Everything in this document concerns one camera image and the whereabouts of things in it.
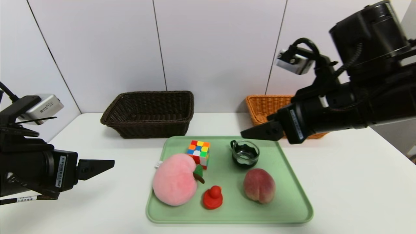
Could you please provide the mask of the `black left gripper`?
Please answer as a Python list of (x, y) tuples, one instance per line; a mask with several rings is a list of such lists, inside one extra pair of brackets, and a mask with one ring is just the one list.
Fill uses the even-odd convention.
[(54, 196), (115, 166), (114, 160), (80, 159), (64, 150), (1, 155), (1, 196), (29, 190)]

